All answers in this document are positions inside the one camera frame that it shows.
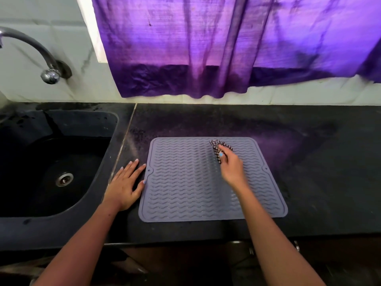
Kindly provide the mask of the person's left hand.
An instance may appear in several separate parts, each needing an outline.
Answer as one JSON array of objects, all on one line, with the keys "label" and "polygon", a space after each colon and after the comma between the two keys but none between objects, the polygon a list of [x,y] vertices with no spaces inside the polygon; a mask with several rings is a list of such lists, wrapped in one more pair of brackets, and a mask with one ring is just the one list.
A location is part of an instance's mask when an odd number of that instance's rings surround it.
[{"label": "person's left hand", "polygon": [[133,202],[133,191],[137,188],[135,186],[136,180],[145,170],[146,164],[142,164],[136,169],[131,176],[125,176],[125,167],[121,167],[114,175],[111,182],[107,186],[101,206],[113,212],[120,212],[129,209],[135,202]]}]

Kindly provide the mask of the grey silicone drying mat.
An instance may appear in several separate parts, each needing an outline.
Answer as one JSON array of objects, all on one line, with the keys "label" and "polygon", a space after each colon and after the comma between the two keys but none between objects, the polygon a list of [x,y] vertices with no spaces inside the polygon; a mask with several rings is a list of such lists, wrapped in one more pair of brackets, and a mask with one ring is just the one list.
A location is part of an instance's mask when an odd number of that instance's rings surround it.
[{"label": "grey silicone drying mat", "polygon": [[223,180],[210,141],[221,140],[243,161],[249,186],[272,218],[288,207],[257,142],[249,137],[161,137],[150,142],[145,189],[139,206],[143,222],[244,219],[238,198]]}]

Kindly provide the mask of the purple curtain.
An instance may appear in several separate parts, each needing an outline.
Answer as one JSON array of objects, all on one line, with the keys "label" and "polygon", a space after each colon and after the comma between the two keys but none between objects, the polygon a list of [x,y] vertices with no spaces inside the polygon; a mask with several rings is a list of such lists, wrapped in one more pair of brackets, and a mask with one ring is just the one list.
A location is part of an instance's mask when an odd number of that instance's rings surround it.
[{"label": "purple curtain", "polygon": [[92,0],[123,98],[381,83],[381,0]]}]

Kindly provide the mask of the black kitchen sink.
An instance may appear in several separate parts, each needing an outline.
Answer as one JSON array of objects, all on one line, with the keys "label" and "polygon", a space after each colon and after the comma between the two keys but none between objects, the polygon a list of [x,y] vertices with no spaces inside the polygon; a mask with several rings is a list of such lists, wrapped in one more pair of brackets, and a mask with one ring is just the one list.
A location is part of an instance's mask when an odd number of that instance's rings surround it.
[{"label": "black kitchen sink", "polygon": [[[0,218],[43,217],[86,194],[116,129],[116,115],[78,110],[16,112],[0,121]],[[69,172],[74,180],[57,187]]]}]

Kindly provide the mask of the metal sink drain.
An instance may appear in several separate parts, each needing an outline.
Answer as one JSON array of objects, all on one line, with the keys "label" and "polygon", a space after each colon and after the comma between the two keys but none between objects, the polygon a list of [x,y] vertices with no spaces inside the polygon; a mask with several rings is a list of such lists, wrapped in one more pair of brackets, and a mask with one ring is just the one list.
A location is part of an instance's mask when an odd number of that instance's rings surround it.
[{"label": "metal sink drain", "polygon": [[73,180],[74,180],[73,174],[69,172],[65,172],[61,174],[58,178],[56,178],[55,185],[57,187],[64,187],[72,183]]}]

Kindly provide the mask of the person's right forearm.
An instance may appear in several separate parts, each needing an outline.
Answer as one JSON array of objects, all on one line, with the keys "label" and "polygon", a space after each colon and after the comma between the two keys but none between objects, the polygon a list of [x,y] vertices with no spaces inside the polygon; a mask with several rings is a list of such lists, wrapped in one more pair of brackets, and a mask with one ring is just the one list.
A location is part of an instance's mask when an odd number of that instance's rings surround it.
[{"label": "person's right forearm", "polygon": [[326,286],[297,251],[246,183],[235,188],[268,286]]}]

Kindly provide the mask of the person's right hand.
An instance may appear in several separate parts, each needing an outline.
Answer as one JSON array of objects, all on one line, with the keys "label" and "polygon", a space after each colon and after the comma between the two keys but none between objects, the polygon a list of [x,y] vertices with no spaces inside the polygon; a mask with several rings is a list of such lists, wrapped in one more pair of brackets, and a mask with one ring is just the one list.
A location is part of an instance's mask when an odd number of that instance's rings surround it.
[{"label": "person's right hand", "polygon": [[235,154],[235,159],[228,165],[221,166],[222,178],[239,196],[248,193],[250,188],[246,181],[242,160]]}]

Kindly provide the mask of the person's left forearm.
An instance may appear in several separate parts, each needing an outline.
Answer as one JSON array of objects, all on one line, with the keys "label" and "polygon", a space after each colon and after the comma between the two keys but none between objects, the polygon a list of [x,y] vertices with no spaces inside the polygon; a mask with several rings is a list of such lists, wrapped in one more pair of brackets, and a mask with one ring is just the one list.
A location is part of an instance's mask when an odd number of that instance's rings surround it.
[{"label": "person's left forearm", "polygon": [[89,286],[121,202],[103,201],[55,255],[32,286]]}]

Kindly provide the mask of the checkered hair scrunchie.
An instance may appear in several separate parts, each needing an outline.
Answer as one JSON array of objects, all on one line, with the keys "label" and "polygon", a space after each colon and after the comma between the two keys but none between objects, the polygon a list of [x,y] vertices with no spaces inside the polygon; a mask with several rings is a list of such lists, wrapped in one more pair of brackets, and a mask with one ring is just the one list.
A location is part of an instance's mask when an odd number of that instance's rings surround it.
[{"label": "checkered hair scrunchie", "polygon": [[231,151],[233,151],[232,146],[230,146],[230,145],[226,144],[225,142],[218,140],[218,139],[214,139],[214,140],[209,141],[209,144],[213,148],[213,152],[217,158],[219,165],[221,165],[220,153],[222,152],[220,150],[219,146],[222,145],[223,147],[226,147],[226,148],[230,149]]}]

